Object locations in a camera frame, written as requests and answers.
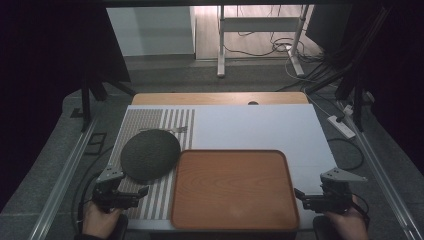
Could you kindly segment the grey striped placemat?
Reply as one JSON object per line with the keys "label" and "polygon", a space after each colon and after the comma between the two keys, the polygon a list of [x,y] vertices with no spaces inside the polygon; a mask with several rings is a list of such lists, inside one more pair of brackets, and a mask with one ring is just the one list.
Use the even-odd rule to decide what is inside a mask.
{"label": "grey striped placemat", "polygon": [[[114,149],[108,164],[120,166],[120,154],[130,138],[146,129],[171,129],[185,127],[186,131],[174,133],[181,150],[192,148],[195,110],[190,108],[133,108],[129,107],[123,118]],[[139,201],[137,208],[126,211],[132,220],[167,220],[172,205],[176,170],[149,184],[149,193]]]}

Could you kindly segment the dark round placemat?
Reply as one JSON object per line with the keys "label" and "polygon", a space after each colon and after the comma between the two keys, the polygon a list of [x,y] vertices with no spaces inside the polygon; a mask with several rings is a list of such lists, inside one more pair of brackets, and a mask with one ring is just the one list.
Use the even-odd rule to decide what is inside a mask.
{"label": "dark round placemat", "polygon": [[150,182],[167,175],[181,153],[178,139],[164,130],[146,130],[132,137],[120,155],[123,171],[133,180]]}

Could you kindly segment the person's right hand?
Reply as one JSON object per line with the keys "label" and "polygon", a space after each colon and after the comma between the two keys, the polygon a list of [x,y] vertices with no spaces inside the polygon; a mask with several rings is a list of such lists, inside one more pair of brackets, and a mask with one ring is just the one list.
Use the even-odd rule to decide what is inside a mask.
{"label": "person's right hand", "polygon": [[325,212],[343,240],[369,240],[364,216],[355,208],[349,208],[343,215]]}

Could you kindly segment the white power strip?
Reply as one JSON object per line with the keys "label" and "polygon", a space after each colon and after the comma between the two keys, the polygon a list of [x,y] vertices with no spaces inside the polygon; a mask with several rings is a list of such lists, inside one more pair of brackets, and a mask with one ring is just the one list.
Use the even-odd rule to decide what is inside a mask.
{"label": "white power strip", "polygon": [[340,117],[333,115],[328,117],[327,121],[346,139],[352,139],[356,136],[356,134],[345,123],[342,122]]}

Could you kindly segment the white desk frame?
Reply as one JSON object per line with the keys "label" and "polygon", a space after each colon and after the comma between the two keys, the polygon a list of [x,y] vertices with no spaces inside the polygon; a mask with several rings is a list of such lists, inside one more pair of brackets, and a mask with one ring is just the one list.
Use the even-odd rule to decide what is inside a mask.
{"label": "white desk frame", "polygon": [[297,53],[298,44],[306,22],[308,5],[304,5],[298,17],[226,17],[225,6],[219,7],[219,48],[217,56],[217,76],[225,76],[225,34],[228,32],[290,32],[294,34],[290,47],[286,47],[288,58],[297,77],[303,77],[304,71]]}

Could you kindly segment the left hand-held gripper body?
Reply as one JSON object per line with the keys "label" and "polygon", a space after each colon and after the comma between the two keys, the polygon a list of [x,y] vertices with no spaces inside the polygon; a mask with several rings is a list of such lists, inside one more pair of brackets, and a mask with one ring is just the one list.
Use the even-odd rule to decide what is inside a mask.
{"label": "left hand-held gripper body", "polygon": [[92,201],[104,212],[131,207],[131,197],[118,190],[124,178],[125,173],[115,166],[107,166],[96,178]]}

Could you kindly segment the wooden table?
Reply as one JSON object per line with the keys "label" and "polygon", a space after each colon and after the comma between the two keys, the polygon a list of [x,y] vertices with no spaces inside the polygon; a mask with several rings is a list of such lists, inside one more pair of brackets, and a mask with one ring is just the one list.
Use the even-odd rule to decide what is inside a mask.
{"label": "wooden table", "polygon": [[132,105],[308,104],[301,92],[138,93]]}

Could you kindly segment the aluminium floor rail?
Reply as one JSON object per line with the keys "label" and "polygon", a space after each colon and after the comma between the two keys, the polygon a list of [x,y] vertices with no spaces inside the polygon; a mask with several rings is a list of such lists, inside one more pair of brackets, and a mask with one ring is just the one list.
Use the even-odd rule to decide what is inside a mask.
{"label": "aluminium floor rail", "polygon": [[61,172],[31,230],[28,240],[45,240],[97,122],[98,117],[95,116],[86,125],[85,130],[78,135],[78,140],[64,162]]}
{"label": "aluminium floor rail", "polygon": [[369,106],[362,109],[362,130],[356,133],[365,166],[377,184],[365,198],[371,205],[372,240],[424,240],[424,175],[380,125]]}

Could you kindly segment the person's left hand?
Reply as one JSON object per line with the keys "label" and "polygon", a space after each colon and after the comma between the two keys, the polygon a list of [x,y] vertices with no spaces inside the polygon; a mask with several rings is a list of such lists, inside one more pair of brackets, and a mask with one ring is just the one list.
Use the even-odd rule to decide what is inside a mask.
{"label": "person's left hand", "polygon": [[105,213],[96,204],[90,202],[85,211],[82,233],[106,240],[115,229],[121,213],[122,210],[118,208]]}

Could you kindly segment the black stand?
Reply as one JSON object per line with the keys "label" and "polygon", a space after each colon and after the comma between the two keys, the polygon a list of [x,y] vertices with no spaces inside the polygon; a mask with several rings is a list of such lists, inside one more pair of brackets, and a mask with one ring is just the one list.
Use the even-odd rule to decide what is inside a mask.
{"label": "black stand", "polygon": [[130,76],[125,62],[113,63],[111,66],[101,66],[95,63],[89,63],[87,65],[81,81],[82,132],[88,129],[92,119],[90,95],[93,95],[97,101],[105,101],[108,93],[103,83],[106,82],[129,96],[134,97],[136,92],[125,85],[125,82],[129,81]]}
{"label": "black stand", "polygon": [[347,100],[350,95],[353,95],[353,122],[360,132],[364,131],[362,124],[363,93],[368,80],[368,68],[350,70],[344,75],[335,93],[337,100]]}

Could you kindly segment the brown wooden tray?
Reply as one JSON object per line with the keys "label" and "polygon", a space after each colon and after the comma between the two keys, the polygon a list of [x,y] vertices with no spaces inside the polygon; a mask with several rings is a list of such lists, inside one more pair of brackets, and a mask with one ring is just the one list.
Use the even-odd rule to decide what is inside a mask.
{"label": "brown wooden tray", "polygon": [[285,155],[278,150],[186,150],[171,223],[188,230],[295,231],[300,217]]}

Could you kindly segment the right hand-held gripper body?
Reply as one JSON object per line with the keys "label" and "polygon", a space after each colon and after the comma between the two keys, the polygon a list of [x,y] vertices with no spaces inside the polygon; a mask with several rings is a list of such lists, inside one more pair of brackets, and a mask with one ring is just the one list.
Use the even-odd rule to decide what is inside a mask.
{"label": "right hand-held gripper body", "polygon": [[340,168],[333,168],[320,175],[324,196],[330,201],[326,211],[343,214],[351,207],[352,192],[350,183],[367,182],[368,179]]}

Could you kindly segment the white table board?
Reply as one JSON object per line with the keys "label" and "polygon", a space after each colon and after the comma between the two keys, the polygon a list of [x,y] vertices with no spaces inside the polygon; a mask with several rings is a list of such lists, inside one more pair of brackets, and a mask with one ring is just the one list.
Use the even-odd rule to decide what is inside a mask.
{"label": "white table board", "polygon": [[[310,104],[281,105],[132,105],[133,108],[190,108],[195,110],[192,148],[187,150],[278,150],[287,160],[295,188],[318,194],[320,175],[336,163]],[[296,200],[300,224],[312,227],[314,212]],[[193,231],[177,229],[167,220],[132,220],[132,230]]]}

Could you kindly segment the dark monitor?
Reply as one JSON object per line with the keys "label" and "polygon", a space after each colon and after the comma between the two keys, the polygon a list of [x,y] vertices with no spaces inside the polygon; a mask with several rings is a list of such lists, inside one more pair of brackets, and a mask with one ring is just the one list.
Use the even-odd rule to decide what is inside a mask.
{"label": "dark monitor", "polygon": [[306,36],[327,53],[339,50],[351,10],[351,4],[315,5]]}

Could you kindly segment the white cabinet panel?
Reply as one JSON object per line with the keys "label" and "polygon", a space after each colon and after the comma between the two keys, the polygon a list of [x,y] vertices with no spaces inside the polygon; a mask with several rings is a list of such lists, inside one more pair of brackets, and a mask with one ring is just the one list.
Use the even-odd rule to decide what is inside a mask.
{"label": "white cabinet panel", "polygon": [[188,55],[195,53],[193,8],[108,8],[124,56]]}

